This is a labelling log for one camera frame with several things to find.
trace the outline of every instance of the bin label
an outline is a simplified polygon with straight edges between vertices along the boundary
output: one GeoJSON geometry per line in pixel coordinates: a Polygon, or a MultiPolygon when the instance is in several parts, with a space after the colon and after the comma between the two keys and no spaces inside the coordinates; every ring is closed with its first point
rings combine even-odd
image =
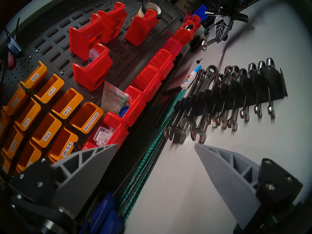
{"type": "Polygon", "coordinates": [[[66,116],[68,113],[70,113],[70,111],[71,111],[71,107],[67,107],[67,108],[64,110],[63,114],[66,116]]]}
{"type": "Polygon", "coordinates": [[[32,78],[31,78],[31,81],[34,82],[37,78],[38,78],[39,74],[36,73],[32,78]]]}
{"type": "Polygon", "coordinates": [[[13,101],[12,106],[15,107],[18,101],[19,101],[19,99],[16,98],[16,99],[13,101]]]}
{"type": "Polygon", "coordinates": [[[14,140],[13,143],[12,143],[12,145],[11,145],[11,147],[10,147],[10,151],[11,151],[11,152],[14,151],[16,145],[17,145],[17,141],[14,140]]]}
{"type": "Polygon", "coordinates": [[[23,126],[24,126],[24,127],[27,127],[27,125],[28,125],[29,123],[30,123],[30,119],[27,118],[26,121],[24,122],[23,126]]]}
{"type": "Polygon", "coordinates": [[[51,135],[52,135],[52,133],[48,131],[48,132],[46,133],[46,135],[44,136],[43,140],[44,140],[44,141],[47,141],[51,135]]]}
{"type": "Polygon", "coordinates": [[[98,113],[98,112],[96,112],[93,116],[92,116],[92,118],[91,118],[91,120],[87,123],[87,125],[85,126],[85,128],[84,128],[84,131],[88,131],[88,129],[93,125],[93,123],[95,122],[95,119],[96,118],[98,118],[98,116],[99,116],[100,114],[98,113]]]}
{"type": "Polygon", "coordinates": [[[48,95],[51,96],[55,92],[56,88],[52,87],[52,89],[48,92],[48,95]]]}
{"type": "Polygon", "coordinates": [[[67,156],[67,154],[68,154],[69,151],[71,150],[72,146],[73,146],[73,143],[72,143],[72,142],[69,142],[69,143],[67,144],[67,146],[66,146],[64,152],[62,153],[62,156],[63,156],[63,157],[66,157],[66,156],[67,156]]]}

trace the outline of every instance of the pegboard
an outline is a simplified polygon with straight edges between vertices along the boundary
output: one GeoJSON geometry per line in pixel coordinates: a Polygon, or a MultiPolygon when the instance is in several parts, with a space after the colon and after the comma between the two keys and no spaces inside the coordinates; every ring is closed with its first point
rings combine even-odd
{"type": "MultiPolygon", "coordinates": [[[[88,102],[89,100],[87,98],[84,97],[84,99],[82,100],[82,102],[80,102],[79,106],[76,107],[72,113],[69,115],[69,117],[67,119],[61,119],[60,117],[58,117],[54,112],[51,111],[51,108],[55,105],[55,103],[62,97],[62,95],[69,89],[71,88],[71,86],[64,82],[64,85],[61,87],[61,89],[52,97],[52,99],[44,104],[42,103],[37,97],[35,97],[34,95],[36,93],[38,93],[38,91],[45,85],[46,82],[48,82],[49,79],[51,79],[51,77],[53,76],[53,71],[49,68],[47,68],[47,76],[42,80],[42,82],[40,82],[40,84],[33,90],[31,89],[26,89],[21,83],[19,83],[18,78],[23,81],[27,78],[27,75],[24,74],[23,72],[33,72],[34,69],[36,69],[38,67],[38,61],[39,59],[36,57],[35,54],[33,54],[29,49],[26,49],[24,51],[25,56],[21,59],[17,60],[17,67],[15,70],[9,71],[8,73],[6,73],[5,78],[4,78],[4,82],[3,82],[3,87],[6,87],[6,90],[4,90],[3,94],[2,94],[2,98],[1,101],[2,102],[9,102],[9,100],[11,99],[11,97],[14,95],[14,93],[16,92],[16,90],[18,89],[18,84],[22,87],[23,90],[25,90],[26,94],[27,94],[27,99],[25,100],[25,102],[20,106],[19,110],[10,116],[11,118],[11,124],[7,130],[7,133],[10,131],[10,129],[13,128],[13,124],[14,121],[17,120],[19,118],[19,116],[22,114],[22,112],[25,110],[25,108],[27,107],[28,103],[31,101],[31,98],[33,98],[38,104],[40,104],[41,106],[41,111],[38,114],[38,116],[35,118],[35,120],[32,122],[31,126],[25,131],[26,135],[24,137],[24,139],[22,140],[21,144],[19,145],[13,159],[12,159],[12,164],[9,170],[9,176],[12,174],[12,172],[14,171],[15,167],[16,167],[16,163],[20,157],[20,155],[22,154],[23,149],[25,148],[27,142],[31,139],[33,133],[35,132],[37,126],[41,123],[41,121],[43,120],[43,118],[48,114],[48,112],[50,112],[53,116],[55,116],[58,120],[61,121],[62,126],[60,127],[60,129],[57,131],[57,133],[55,134],[55,136],[51,139],[50,143],[48,144],[47,147],[42,149],[42,155],[41,157],[44,157],[46,155],[46,153],[50,150],[51,146],[53,145],[55,139],[57,138],[58,133],[61,131],[62,127],[64,126],[66,129],[68,129],[69,131],[73,132],[74,134],[76,134],[78,136],[78,141],[77,143],[79,145],[83,145],[84,142],[87,140],[87,138],[89,137],[90,134],[84,134],[81,131],[79,131],[77,128],[73,127],[69,122],[70,120],[73,118],[73,116],[78,112],[78,110],[80,109],[80,107],[85,103],[88,102]]],[[[98,120],[98,122],[93,126],[92,129],[94,129],[98,123],[100,122],[100,120],[103,118],[103,116],[101,116],[101,118],[98,120]]],[[[4,137],[1,141],[1,145],[3,146],[7,140],[7,137],[4,137]]]]}
{"type": "Polygon", "coordinates": [[[72,88],[95,103],[103,94],[104,82],[94,92],[90,92],[75,82],[72,64],[76,63],[86,67],[88,62],[70,52],[68,28],[80,29],[88,25],[92,13],[96,13],[98,10],[109,12],[113,9],[116,1],[126,5],[125,10],[128,15],[118,36],[108,44],[102,43],[110,50],[109,56],[113,60],[105,80],[116,85],[125,76],[125,71],[128,73],[134,63],[141,59],[144,52],[157,43],[159,37],[181,18],[166,1],[153,1],[154,3],[158,2],[158,5],[163,8],[164,16],[148,38],[137,47],[124,39],[132,18],[136,16],[142,6],[137,0],[65,0],[43,13],[19,32],[18,42],[22,48],[28,48],[34,53],[41,62],[72,88]]]}

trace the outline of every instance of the black electrical tape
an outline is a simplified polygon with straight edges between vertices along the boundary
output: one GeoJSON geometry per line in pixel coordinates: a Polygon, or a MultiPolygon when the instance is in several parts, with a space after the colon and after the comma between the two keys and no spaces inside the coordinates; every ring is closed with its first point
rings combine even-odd
{"type": "MultiPolygon", "coordinates": [[[[154,2],[145,1],[145,2],[143,3],[143,6],[142,6],[142,12],[143,12],[144,15],[145,15],[145,13],[146,13],[147,10],[148,10],[147,5],[148,5],[149,3],[153,3],[153,4],[156,5],[156,3],[154,3],[154,2]]],[[[158,20],[160,20],[160,18],[163,17],[163,9],[162,9],[159,5],[156,5],[156,6],[159,7],[159,9],[160,9],[160,14],[157,14],[156,18],[157,18],[158,20]]]]}

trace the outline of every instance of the user manual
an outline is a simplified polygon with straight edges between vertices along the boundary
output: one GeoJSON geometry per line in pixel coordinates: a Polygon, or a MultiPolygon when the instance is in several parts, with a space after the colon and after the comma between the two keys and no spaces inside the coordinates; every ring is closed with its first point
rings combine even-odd
{"type": "Polygon", "coordinates": [[[126,106],[131,98],[128,94],[105,81],[101,109],[104,114],[112,111],[118,115],[120,108],[126,106]]]}

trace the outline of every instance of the cable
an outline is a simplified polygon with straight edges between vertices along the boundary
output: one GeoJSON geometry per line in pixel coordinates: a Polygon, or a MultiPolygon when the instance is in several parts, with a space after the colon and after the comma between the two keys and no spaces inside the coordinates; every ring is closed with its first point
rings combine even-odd
{"type": "Polygon", "coordinates": [[[163,130],[163,128],[166,126],[166,124],[170,121],[171,117],[174,115],[175,110],[173,110],[173,112],[170,114],[170,116],[168,117],[168,119],[166,120],[166,122],[161,126],[160,130],[158,131],[158,133],[156,134],[156,136],[154,137],[154,139],[151,141],[151,143],[149,144],[149,146],[147,147],[147,149],[142,153],[142,155],[140,156],[140,158],[137,160],[137,162],[135,163],[135,165],[132,167],[132,169],[130,170],[130,172],[127,174],[127,176],[124,178],[124,180],[121,182],[121,184],[118,186],[118,188],[115,190],[115,192],[112,195],[112,198],[117,194],[119,188],[123,185],[123,183],[126,181],[126,179],[128,178],[128,176],[130,175],[130,173],[132,172],[132,170],[135,168],[135,166],[139,163],[139,161],[141,160],[141,158],[145,155],[145,153],[147,152],[147,150],[149,150],[149,148],[151,147],[151,145],[153,144],[153,142],[156,140],[156,138],[158,137],[159,133],[163,130]]]}

